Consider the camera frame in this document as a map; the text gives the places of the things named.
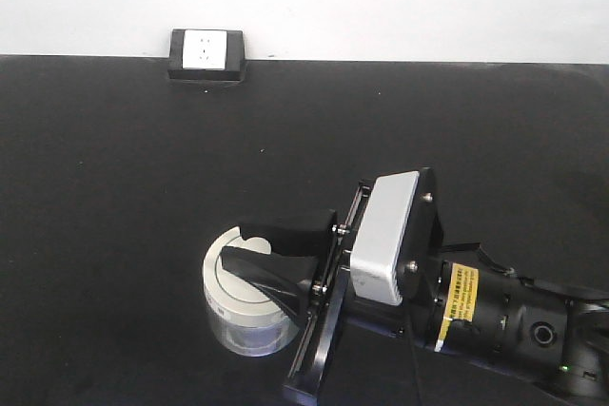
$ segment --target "black tabletop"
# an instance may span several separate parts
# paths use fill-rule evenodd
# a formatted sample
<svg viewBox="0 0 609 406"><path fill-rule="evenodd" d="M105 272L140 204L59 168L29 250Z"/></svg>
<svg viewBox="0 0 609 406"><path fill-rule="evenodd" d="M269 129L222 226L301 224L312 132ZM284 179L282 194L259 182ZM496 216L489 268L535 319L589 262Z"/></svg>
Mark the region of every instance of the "black tabletop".
<svg viewBox="0 0 609 406"><path fill-rule="evenodd" d="M202 257L244 214L332 207L430 165L447 242L609 289L609 68L250 62L203 89L164 59L0 58L0 402L283 405L294 344L212 336ZM347 328L322 404L403 404L407 348ZM559 403L418 351L426 405Z"/></svg>

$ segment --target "wall socket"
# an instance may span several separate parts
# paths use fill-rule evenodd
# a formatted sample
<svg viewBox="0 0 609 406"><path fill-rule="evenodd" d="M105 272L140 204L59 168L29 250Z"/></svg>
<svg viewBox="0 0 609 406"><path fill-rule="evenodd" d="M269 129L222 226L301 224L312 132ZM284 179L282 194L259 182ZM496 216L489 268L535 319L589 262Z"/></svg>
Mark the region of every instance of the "wall socket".
<svg viewBox="0 0 609 406"><path fill-rule="evenodd" d="M169 52L169 78L190 81L243 80L246 67L240 30L174 29Z"/></svg>

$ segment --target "white wall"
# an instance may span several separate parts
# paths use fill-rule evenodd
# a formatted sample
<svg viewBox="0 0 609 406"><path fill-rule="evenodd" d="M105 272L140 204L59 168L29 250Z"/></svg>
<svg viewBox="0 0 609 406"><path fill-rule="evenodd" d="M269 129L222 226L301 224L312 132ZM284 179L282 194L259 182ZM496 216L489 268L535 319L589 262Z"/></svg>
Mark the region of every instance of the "white wall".
<svg viewBox="0 0 609 406"><path fill-rule="evenodd" d="M609 63L609 0L0 0L0 53L167 56L173 28L252 59Z"/></svg>

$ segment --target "bolt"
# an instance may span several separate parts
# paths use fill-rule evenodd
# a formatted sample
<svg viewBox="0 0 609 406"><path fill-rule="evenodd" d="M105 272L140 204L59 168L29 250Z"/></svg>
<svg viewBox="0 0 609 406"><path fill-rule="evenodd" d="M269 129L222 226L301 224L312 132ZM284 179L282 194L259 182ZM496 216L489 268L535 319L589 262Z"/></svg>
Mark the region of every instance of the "bolt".
<svg viewBox="0 0 609 406"><path fill-rule="evenodd" d="M410 273L416 273L419 270L419 266L415 261L410 261L406 264L406 270L408 270Z"/></svg>
<svg viewBox="0 0 609 406"><path fill-rule="evenodd" d="M327 286L322 285L320 282L316 281L316 282L313 284L312 289L313 289L313 293L314 293L315 295L322 295L322 294L324 294L324 293L325 293L325 291L327 290Z"/></svg>
<svg viewBox="0 0 609 406"><path fill-rule="evenodd" d="M341 225L332 225L332 231L337 233L340 237L343 237L344 235L349 233L349 230L343 223Z"/></svg>

